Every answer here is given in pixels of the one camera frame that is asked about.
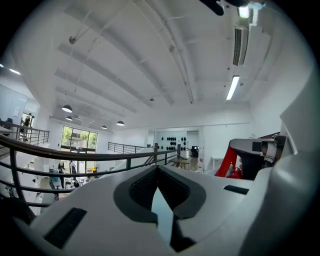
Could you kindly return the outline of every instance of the window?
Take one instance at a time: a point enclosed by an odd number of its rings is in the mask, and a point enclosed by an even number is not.
[[[96,149],[98,133],[80,130],[68,126],[63,127],[61,147],[64,149]]]
[[[73,129],[71,136],[71,146],[78,148],[88,147],[89,132],[86,130]]]
[[[86,130],[80,130],[68,126],[63,127],[61,137],[61,151],[95,154],[97,145],[98,133]],[[67,173],[70,173],[70,161],[63,161],[64,168]],[[94,161],[74,161],[77,173],[91,173],[92,168],[96,166]]]
[[[97,144],[98,133],[90,132],[89,133],[89,141],[88,148],[95,149]]]
[[[63,127],[61,145],[70,146],[72,130],[73,129],[68,126]]]

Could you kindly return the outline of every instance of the black mesh grille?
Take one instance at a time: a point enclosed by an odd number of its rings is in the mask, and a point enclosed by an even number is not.
[[[156,170],[153,170],[129,187],[129,195],[138,205],[151,211],[157,186]]]
[[[189,197],[189,187],[181,183],[178,179],[164,171],[158,171],[157,178],[159,190],[171,210],[174,210],[174,208],[183,203]]]
[[[234,54],[233,65],[239,65],[240,49],[241,49],[241,33],[240,29],[234,29]]]

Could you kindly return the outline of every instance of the black slot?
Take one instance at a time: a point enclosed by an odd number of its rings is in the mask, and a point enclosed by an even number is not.
[[[261,142],[252,142],[252,151],[261,152],[262,151],[262,143]]]
[[[249,191],[249,189],[247,189],[247,188],[232,186],[232,185],[226,185],[223,189],[231,191],[231,192],[235,192],[238,194],[242,194],[242,195],[246,195]]]
[[[62,249],[86,213],[86,210],[72,208],[45,236],[45,239],[52,245]]]

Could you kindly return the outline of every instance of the ceiling pipe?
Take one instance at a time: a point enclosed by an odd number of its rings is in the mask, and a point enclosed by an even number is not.
[[[179,76],[183,82],[183,86],[186,89],[186,92],[188,94],[189,102],[193,104],[195,102],[194,95],[192,92],[190,79],[187,73],[187,68],[184,65],[183,59],[178,52],[178,46],[176,44],[176,41],[164,23],[164,20],[160,17],[157,10],[148,2],[145,0],[139,0],[134,1],[135,6],[144,14],[144,16],[149,20],[149,22],[152,24],[154,29],[157,31],[157,33],[160,35],[161,39],[165,43],[166,47],[168,48],[172,59],[174,63],[176,64],[178,70],[179,70]],[[180,46],[182,46],[183,51],[185,54],[188,54],[187,48],[183,45],[183,40],[180,40],[179,43]]]

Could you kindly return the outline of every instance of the air conditioner vent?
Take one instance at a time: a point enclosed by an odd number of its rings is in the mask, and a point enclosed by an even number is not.
[[[246,27],[234,28],[234,48],[232,64],[239,66],[244,64],[248,42],[248,29]]]
[[[240,58],[240,49],[241,49],[241,30],[234,29],[234,53],[233,53],[233,65],[239,65]]]

